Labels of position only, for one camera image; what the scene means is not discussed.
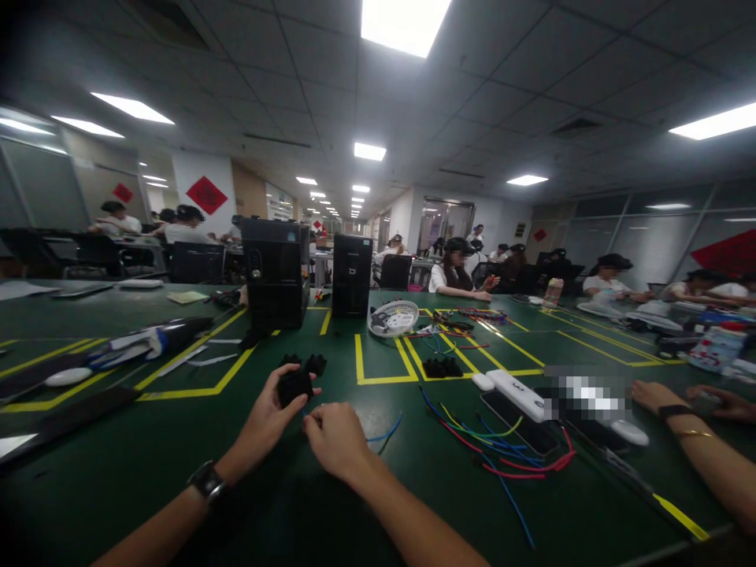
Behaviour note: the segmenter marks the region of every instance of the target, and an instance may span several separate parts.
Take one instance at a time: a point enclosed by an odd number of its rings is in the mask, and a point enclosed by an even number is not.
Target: gold bracelet
[[[686,429],[685,431],[676,432],[678,437],[713,437],[711,433],[696,431],[695,429]]]

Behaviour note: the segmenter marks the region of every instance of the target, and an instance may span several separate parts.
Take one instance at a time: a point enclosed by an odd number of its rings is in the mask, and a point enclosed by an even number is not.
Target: black wristband
[[[688,406],[683,406],[681,404],[676,404],[674,406],[663,406],[659,408],[659,417],[662,421],[667,421],[670,417],[676,415],[695,415],[695,411],[693,411]]]

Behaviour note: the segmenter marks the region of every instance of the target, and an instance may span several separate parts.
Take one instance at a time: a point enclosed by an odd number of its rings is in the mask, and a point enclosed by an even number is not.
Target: black computer tower
[[[245,219],[241,225],[252,328],[301,328],[309,301],[309,226]]]
[[[368,316],[371,265],[372,239],[333,237],[333,317]]]

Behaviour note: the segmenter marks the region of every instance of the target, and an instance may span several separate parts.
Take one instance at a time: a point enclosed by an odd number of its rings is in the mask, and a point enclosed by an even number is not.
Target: wristwatch
[[[228,485],[221,478],[215,468],[215,461],[207,461],[200,466],[187,480],[187,486],[193,486],[205,498],[208,506],[228,490]]]
[[[667,421],[670,417],[676,415],[695,415],[695,411],[688,406],[683,406],[681,404],[662,406],[659,408],[659,417],[662,421]]]

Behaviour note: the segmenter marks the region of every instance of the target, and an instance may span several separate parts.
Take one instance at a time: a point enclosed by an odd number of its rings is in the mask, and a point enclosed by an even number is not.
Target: red decoration
[[[134,194],[132,193],[132,190],[123,185],[122,183],[119,183],[116,185],[116,188],[113,189],[113,194],[118,197],[123,202],[129,202],[132,200],[132,197]]]
[[[223,191],[218,189],[207,177],[202,176],[187,191],[187,197],[199,205],[199,208],[212,215],[228,200]]]

